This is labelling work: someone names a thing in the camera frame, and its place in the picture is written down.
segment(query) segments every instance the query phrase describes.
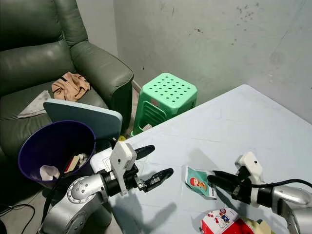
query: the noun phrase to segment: light blue table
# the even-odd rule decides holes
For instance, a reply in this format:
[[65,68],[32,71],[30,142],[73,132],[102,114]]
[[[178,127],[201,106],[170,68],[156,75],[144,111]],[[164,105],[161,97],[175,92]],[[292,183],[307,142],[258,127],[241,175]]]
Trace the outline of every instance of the light blue table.
[[[134,148],[155,145],[153,153],[136,163],[143,178],[168,167],[174,174],[149,193],[134,189],[124,197],[110,198],[116,220],[126,234],[199,233],[204,215],[223,207],[234,207],[254,220],[263,219],[277,234],[287,233],[286,221],[268,208],[234,201],[223,190],[218,192],[218,200],[204,199],[191,191],[183,181],[183,165],[235,173],[237,157],[252,151],[263,166],[266,182],[290,178],[312,181],[312,125],[248,85],[127,142]],[[106,150],[93,156],[95,172],[105,168],[109,155],[110,150]]]

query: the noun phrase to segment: trash bin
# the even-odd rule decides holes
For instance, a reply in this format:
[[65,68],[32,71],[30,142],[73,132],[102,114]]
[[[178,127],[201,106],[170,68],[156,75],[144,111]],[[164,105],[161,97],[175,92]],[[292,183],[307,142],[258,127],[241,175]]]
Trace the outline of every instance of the trash bin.
[[39,173],[42,165],[55,166],[61,173],[74,155],[85,153],[88,159],[72,174],[92,174],[90,158],[95,150],[95,134],[86,124],[65,120],[51,123],[33,133],[19,151],[19,169],[28,179],[52,188],[57,179],[43,181]]

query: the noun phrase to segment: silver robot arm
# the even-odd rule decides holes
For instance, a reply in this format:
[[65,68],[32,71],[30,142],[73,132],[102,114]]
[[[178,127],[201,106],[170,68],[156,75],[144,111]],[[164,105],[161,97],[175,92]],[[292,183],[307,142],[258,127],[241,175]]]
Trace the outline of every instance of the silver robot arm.
[[290,186],[272,186],[263,183],[262,166],[252,152],[240,156],[238,171],[232,175],[214,171],[208,181],[252,206],[263,205],[285,218],[290,234],[310,234],[312,230],[312,194]]
[[38,234],[79,234],[88,218],[101,212],[101,205],[108,201],[109,196],[117,193],[124,195],[131,188],[148,192],[162,184],[173,174],[172,168],[144,181],[137,177],[138,168],[134,164],[136,159],[147,156],[154,149],[150,145],[134,150],[130,144],[117,142],[110,156],[112,171],[103,170],[76,179],[63,199],[49,211]]

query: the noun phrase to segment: concrete wall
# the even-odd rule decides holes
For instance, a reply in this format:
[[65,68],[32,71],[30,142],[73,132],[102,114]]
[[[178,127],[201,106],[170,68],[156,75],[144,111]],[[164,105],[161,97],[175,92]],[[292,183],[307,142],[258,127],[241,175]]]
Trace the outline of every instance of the concrete wall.
[[198,104],[248,83],[312,123],[312,1],[115,0],[118,55],[143,85],[162,72]]
[[113,0],[77,0],[89,41],[117,56]]

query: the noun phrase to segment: beige cloth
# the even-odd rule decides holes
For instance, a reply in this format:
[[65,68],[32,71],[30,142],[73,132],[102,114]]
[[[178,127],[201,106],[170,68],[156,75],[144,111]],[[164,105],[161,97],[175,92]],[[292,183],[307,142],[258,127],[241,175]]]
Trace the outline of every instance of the beige cloth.
[[67,101],[79,100],[89,89],[90,84],[83,76],[71,72],[67,72],[52,84],[54,98]]

